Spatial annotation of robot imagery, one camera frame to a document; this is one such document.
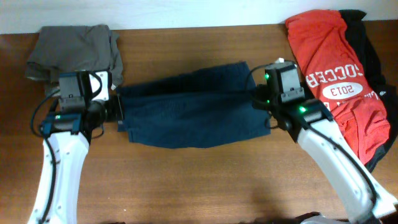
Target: clothing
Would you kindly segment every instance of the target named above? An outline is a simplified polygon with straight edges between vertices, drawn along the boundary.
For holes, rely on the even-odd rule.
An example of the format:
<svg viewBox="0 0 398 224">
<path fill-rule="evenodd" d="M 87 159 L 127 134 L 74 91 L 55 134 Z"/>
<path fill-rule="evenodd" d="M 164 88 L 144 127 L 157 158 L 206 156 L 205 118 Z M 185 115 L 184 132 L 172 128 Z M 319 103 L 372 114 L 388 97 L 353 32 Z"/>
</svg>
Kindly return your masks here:
<svg viewBox="0 0 398 224">
<path fill-rule="evenodd" d="M 286 27 L 311 92 L 331 111 L 359 160 L 367 163 L 388 139 L 390 126 L 382 101 L 345 39 L 346 23 L 338 11 L 314 10 L 287 19 Z"/>
<path fill-rule="evenodd" d="M 27 60 L 25 76 L 54 83 L 63 72 L 107 70 L 115 89 L 123 82 L 118 38 L 106 25 L 43 27 Z"/>
<path fill-rule="evenodd" d="M 389 139 L 376 150 L 373 158 L 366 164 L 366 168 L 372 171 L 377 162 L 391 148 L 398 135 L 398 96 L 396 87 L 386 84 L 386 79 L 381 74 L 381 63 L 376 51 L 366 35 L 366 29 L 362 23 L 365 12 L 360 10 L 340 10 L 341 17 L 347 24 L 345 37 L 354 49 L 359 61 L 364 68 L 366 77 L 371 88 L 378 93 L 387 111 L 387 120 L 391 125 Z"/>
<path fill-rule="evenodd" d="M 213 147 L 270 134 L 266 111 L 242 91 L 245 62 L 206 68 L 137 86 L 118 88 L 124 105 L 119 131 L 150 146 Z M 253 79 L 249 89 L 256 86 Z"/>
</svg>

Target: white wall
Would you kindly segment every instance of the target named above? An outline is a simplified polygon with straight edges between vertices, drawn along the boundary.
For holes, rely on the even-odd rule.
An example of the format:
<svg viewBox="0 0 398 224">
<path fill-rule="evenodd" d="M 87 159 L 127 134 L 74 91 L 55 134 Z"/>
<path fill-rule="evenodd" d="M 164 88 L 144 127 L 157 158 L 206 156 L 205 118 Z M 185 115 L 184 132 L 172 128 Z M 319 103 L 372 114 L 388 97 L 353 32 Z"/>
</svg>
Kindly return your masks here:
<svg viewBox="0 0 398 224">
<path fill-rule="evenodd" d="M 361 9 L 398 19 L 398 0 L 0 0 L 0 34 L 42 26 L 107 24 L 152 29 L 275 24 L 311 9 Z"/>
</svg>

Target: wooden table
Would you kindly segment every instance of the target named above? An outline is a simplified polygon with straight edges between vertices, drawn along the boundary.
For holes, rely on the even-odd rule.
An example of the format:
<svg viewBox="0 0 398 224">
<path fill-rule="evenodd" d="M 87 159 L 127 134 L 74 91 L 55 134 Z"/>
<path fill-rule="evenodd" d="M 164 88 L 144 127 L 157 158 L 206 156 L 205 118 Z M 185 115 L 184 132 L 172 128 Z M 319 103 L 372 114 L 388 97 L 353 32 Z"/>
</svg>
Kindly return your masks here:
<svg viewBox="0 0 398 224">
<path fill-rule="evenodd" d="M 383 74 L 398 85 L 398 21 L 367 22 L 366 28 Z M 285 32 L 282 24 L 121 30 L 124 84 L 243 60 L 250 67 L 293 60 Z M 0 35 L 1 223 L 26 223 L 42 169 L 42 140 L 30 133 L 29 120 L 44 89 L 24 78 L 37 38 Z M 394 144 L 373 172 L 395 196 L 397 161 Z M 211 149 L 170 150 L 129 143 L 116 124 L 107 124 L 86 157 L 78 199 L 79 223 L 237 223 L 311 211 L 346 217 L 317 165 L 281 130 Z"/>
</svg>

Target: navy blue cloth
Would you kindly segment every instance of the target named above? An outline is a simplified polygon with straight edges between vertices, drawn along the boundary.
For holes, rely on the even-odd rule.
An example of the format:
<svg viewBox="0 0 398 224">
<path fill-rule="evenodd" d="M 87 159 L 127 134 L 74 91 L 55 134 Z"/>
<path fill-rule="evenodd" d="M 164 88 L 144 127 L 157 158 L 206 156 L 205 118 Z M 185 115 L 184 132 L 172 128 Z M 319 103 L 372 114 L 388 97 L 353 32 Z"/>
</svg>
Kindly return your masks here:
<svg viewBox="0 0 398 224">
<path fill-rule="evenodd" d="M 243 91 L 245 62 L 205 68 L 164 80 L 118 88 L 130 142 L 150 146 L 213 147 L 270 134 L 266 111 Z M 248 89 L 256 86 L 253 79 Z"/>
</svg>

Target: folded cloth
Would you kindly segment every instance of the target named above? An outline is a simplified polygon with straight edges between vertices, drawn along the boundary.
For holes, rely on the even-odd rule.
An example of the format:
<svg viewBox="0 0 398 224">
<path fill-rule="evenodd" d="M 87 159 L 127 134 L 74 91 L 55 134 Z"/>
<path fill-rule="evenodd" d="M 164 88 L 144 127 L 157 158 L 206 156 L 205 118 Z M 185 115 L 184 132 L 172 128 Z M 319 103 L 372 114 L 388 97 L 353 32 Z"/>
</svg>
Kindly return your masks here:
<svg viewBox="0 0 398 224">
<path fill-rule="evenodd" d="M 387 120 L 390 123 L 389 139 L 375 152 L 372 159 L 366 163 L 366 168 L 372 171 L 376 164 L 386 155 L 398 136 L 398 95 L 396 87 L 388 85 L 384 75 L 381 73 L 381 63 L 362 22 L 365 12 L 360 10 L 340 10 L 341 17 L 347 24 L 345 37 L 354 49 L 356 56 L 361 62 L 365 78 L 371 88 L 378 93 L 387 111 Z"/>
<path fill-rule="evenodd" d="M 357 129 L 357 135 L 345 135 L 349 146 L 355 152 L 364 136 L 368 141 L 374 141 L 363 144 L 357 152 L 362 163 L 368 162 L 377 147 L 388 139 L 390 126 L 380 122 L 386 121 L 386 109 L 379 95 L 368 85 L 355 51 L 345 39 L 347 25 L 340 13 L 329 10 L 304 12 L 287 19 L 286 27 L 290 46 L 315 98 L 320 99 L 334 117 L 355 111 L 355 119 L 350 120 L 350 125 L 343 124 L 345 119 L 336 120 L 342 133 Z M 367 104 L 370 112 L 356 110 Z"/>
<path fill-rule="evenodd" d="M 118 88 L 124 104 L 120 131 L 150 146 L 213 147 L 270 134 L 266 111 L 242 91 L 245 62 L 206 68 L 143 85 Z M 256 84 L 251 79 L 249 89 Z"/>
<path fill-rule="evenodd" d="M 107 70 L 115 89 L 123 82 L 118 38 L 106 25 L 43 27 L 27 60 L 25 76 L 53 83 L 62 72 Z"/>
</svg>

